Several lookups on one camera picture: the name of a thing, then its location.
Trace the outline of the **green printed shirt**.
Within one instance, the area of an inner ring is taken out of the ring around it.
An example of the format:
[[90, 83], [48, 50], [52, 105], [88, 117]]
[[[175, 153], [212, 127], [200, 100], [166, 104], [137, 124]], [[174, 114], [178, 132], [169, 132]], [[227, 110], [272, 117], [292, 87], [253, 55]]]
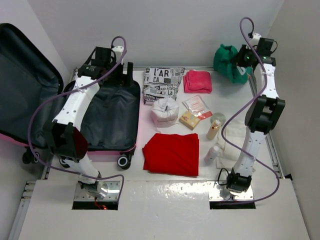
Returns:
[[252, 69], [232, 63], [238, 53], [233, 45], [221, 44], [213, 58], [213, 69], [228, 78], [233, 84], [244, 85], [250, 78]]

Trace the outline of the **black white newspaper print bag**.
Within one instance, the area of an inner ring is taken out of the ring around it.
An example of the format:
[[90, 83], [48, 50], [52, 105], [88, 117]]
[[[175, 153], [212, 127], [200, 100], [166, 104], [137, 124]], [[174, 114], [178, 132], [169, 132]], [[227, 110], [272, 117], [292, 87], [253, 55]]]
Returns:
[[159, 99], [176, 100], [185, 74], [184, 67], [147, 67], [143, 74], [143, 104], [151, 106]]

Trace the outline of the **white drawstring pouch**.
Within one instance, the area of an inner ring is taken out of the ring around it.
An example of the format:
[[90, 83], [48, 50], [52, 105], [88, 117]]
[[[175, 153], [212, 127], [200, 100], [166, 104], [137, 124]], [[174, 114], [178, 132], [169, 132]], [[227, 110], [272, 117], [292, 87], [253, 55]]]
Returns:
[[151, 118], [156, 128], [175, 125], [179, 115], [179, 104], [172, 98], [161, 98], [153, 103]]

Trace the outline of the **pink towel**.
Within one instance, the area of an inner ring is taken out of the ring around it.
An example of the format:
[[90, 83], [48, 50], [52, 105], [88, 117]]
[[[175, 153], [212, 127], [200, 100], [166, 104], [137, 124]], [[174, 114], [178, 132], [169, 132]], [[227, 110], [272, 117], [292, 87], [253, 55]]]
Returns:
[[189, 70], [183, 76], [184, 92], [188, 94], [210, 94], [212, 92], [211, 75], [207, 71]]

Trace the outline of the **small yellow cardboard box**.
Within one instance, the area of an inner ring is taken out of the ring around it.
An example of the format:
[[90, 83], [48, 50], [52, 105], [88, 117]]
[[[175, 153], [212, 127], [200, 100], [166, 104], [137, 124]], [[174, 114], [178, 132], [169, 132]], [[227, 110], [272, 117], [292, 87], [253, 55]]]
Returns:
[[190, 130], [194, 130], [195, 127], [199, 124], [200, 119], [193, 115], [191, 112], [184, 112], [179, 118], [179, 122], [189, 128]]

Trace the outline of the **red cloth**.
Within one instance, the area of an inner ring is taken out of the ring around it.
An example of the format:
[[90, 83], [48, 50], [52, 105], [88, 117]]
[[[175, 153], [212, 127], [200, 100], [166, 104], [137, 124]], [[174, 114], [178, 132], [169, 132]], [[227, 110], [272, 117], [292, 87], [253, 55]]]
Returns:
[[143, 169], [155, 174], [197, 177], [200, 140], [198, 134], [156, 133], [142, 148]]

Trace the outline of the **white cloth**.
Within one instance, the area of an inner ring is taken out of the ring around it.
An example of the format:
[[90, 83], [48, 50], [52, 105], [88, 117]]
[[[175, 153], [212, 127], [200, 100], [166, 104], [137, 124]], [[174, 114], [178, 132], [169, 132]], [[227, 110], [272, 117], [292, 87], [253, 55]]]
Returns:
[[[246, 136], [246, 126], [242, 121], [232, 120], [224, 131], [225, 137], [227, 140], [242, 147], [245, 141]], [[241, 151], [231, 144], [227, 143], [221, 136], [221, 132], [218, 133], [217, 145], [220, 148], [218, 157], [216, 158], [216, 168], [226, 168], [228, 171], [234, 166], [237, 162]]]

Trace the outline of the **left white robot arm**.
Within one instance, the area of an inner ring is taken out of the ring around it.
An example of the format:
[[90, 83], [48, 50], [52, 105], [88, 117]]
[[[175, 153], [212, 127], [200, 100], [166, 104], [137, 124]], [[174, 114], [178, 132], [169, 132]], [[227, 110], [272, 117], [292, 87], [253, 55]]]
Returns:
[[73, 89], [60, 112], [43, 126], [44, 136], [51, 152], [61, 165], [78, 173], [78, 183], [91, 196], [103, 196], [101, 173], [88, 156], [88, 141], [81, 133], [85, 114], [100, 90], [100, 82], [123, 65], [127, 49], [112, 45], [96, 47], [78, 69]]

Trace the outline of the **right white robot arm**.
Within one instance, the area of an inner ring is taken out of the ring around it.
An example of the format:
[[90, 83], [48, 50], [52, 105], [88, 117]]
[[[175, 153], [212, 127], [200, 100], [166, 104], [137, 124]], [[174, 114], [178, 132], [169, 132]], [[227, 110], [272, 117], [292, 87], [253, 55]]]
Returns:
[[253, 166], [262, 141], [273, 130], [285, 108], [286, 102], [280, 99], [276, 90], [276, 59], [272, 57], [272, 46], [276, 41], [265, 37], [253, 37], [250, 40], [256, 50], [260, 64], [248, 46], [243, 45], [235, 58], [240, 67], [253, 67], [257, 88], [261, 93], [248, 109], [244, 124], [246, 135], [241, 153], [231, 172], [228, 174], [226, 188], [231, 194], [246, 192], [252, 181]]

